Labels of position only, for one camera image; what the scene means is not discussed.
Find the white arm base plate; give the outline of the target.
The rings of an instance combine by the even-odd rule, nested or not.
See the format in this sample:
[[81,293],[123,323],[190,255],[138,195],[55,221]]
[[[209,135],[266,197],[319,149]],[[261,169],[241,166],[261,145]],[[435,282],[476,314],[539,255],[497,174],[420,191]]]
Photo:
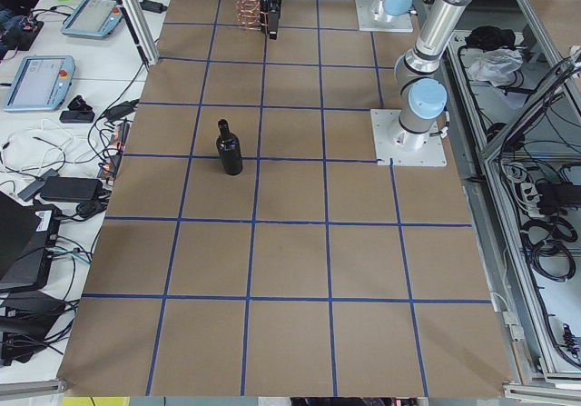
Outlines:
[[436,123],[423,134],[412,134],[399,123],[400,110],[370,111],[377,165],[445,167],[447,158]]
[[411,33],[412,0],[355,0],[359,30]]

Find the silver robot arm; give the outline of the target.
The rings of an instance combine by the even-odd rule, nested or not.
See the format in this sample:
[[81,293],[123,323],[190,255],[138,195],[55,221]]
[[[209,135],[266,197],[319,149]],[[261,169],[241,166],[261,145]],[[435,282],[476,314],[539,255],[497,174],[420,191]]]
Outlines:
[[447,91],[432,75],[470,1],[435,0],[416,43],[396,62],[395,77],[403,105],[399,118],[389,125],[388,136],[401,150],[420,149],[444,112]]
[[388,22],[394,17],[405,15],[413,5],[413,0],[377,0],[374,9],[374,19]]

